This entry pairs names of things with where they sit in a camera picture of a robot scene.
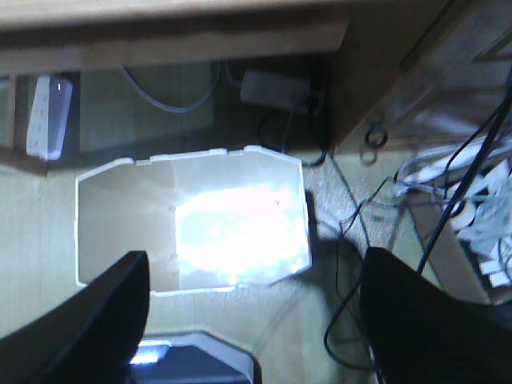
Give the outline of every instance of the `white power strip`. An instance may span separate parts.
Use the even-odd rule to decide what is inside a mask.
[[[311,92],[308,78],[292,78],[279,74],[268,74],[258,70],[248,70],[242,80],[240,98],[248,104],[308,114],[308,99],[318,98],[316,114],[323,104],[325,92]]]
[[[59,76],[41,75],[26,133],[26,152],[43,160],[61,157],[73,84]]]
[[[26,152],[47,160],[48,114],[50,112],[50,76],[39,76],[35,86],[34,102],[26,133]]]

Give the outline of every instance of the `floor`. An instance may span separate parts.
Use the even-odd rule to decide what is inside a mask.
[[[216,70],[216,64],[202,63],[135,73],[167,102],[187,103],[204,92],[204,83],[211,81]],[[117,70],[71,77],[80,86],[75,87],[62,158],[52,164],[48,177],[0,173],[0,290],[4,292],[0,336],[78,291],[74,276],[77,175],[119,157],[257,144],[257,122],[268,113],[241,104],[238,91],[224,78],[213,101],[191,114],[172,115],[143,101]],[[281,127],[279,119],[270,124],[270,136]],[[318,152],[301,146],[295,154],[313,158]],[[379,154],[371,166],[361,164],[358,155],[340,154],[335,160],[360,201],[411,156],[408,151]],[[341,266],[339,290],[344,294],[357,273],[358,252],[366,248],[362,228],[357,221],[337,249],[338,223],[353,213],[354,205],[329,159],[320,167],[305,168],[304,178],[312,197],[310,214],[316,219],[311,227],[310,270],[272,286],[152,297],[146,334],[210,332],[250,351],[261,366],[264,383],[372,382],[368,374],[331,360],[322,344],[340,302],[334,286],[336,257]],[[388,185],[378,199],[389,201],[391,195]],[[393,250],[411,265],[417,262],[421,247],[408,212],[368,207],[362,216],[372,246]],[[366,345],[348,313],[336,324],[331,342],[345,359],[368,363]]]

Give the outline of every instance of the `trash can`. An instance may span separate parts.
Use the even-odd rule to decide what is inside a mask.
[[[298,159],[259,146],[121,158],[77,178],[77,284],[145,250],[154,294],[276,282],[311,265]]]

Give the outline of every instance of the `power strip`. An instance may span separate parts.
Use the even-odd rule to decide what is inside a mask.
[[[26,152],[43,160],[61,157],[73,84],[66,78],[38,77],[26,133]]]

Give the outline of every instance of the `wooden panel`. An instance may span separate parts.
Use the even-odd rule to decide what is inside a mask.
[[[330,106],[340,143],[379,98],[469,3],[447,0],[359,4],[346,8],[349,26],[342,48],[330,56]],[[438,15],[442,19],[430,28]]]
[[[183,18],[367,0],[0,0],[0,30]]]
[[[390,148],[464,141],[502,100],[511,40],[512,4],[473,2],[360,120],[342,148],[358,150],[376,119],[389,131]]]
[[[335,7],[10,30],[0,73],[106,68],[337,50],[346,29]]]

